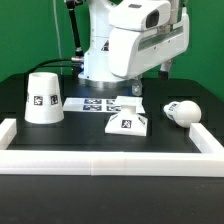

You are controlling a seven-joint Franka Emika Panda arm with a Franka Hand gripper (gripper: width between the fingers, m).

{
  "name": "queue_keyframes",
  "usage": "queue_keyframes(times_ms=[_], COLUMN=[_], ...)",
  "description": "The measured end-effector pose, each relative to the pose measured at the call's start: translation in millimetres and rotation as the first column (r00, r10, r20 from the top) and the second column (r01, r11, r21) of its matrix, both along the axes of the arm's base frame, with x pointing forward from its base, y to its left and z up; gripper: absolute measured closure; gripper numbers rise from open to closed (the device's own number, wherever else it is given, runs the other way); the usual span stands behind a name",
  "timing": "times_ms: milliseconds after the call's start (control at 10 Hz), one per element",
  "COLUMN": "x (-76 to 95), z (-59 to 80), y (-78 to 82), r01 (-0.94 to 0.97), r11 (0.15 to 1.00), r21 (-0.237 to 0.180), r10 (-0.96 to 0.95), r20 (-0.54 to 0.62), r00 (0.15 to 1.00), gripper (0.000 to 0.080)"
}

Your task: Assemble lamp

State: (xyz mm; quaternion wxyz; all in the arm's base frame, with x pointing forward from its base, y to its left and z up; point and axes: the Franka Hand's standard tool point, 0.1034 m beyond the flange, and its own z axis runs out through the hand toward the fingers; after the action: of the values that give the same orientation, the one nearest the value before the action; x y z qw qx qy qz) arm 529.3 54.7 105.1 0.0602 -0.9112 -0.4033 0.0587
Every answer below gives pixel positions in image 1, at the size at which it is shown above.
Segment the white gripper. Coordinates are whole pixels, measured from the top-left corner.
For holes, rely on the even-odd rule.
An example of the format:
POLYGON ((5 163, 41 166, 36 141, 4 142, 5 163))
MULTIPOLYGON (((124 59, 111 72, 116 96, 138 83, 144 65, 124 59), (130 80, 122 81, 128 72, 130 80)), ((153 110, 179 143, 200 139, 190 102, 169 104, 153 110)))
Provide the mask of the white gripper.
MULTIPOLYGON (((161 64, 160 80, 167 80, 173 64, 172 58, 183 53, 189 43, 189 16, 182 9, 181 21, 166 34, 157 34, 156 29, 137 32, 113 28, 109 37, 109 69, 123 79, 132 79, 161 64)), ((132 94, 142 95, 142 81, 135 78, 132 94)))

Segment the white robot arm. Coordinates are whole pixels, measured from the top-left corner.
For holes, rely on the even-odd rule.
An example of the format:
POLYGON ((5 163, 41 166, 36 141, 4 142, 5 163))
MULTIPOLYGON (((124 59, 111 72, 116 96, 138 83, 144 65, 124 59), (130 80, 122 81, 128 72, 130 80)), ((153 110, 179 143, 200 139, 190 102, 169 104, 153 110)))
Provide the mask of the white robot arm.
POLYGON ((130 85, 142 94, 142 76, 154 67, 166 80, 176 56, 189 44, 186 0, 87 0, 90 47, 84 54, 83 84, 99 89, 130 85))

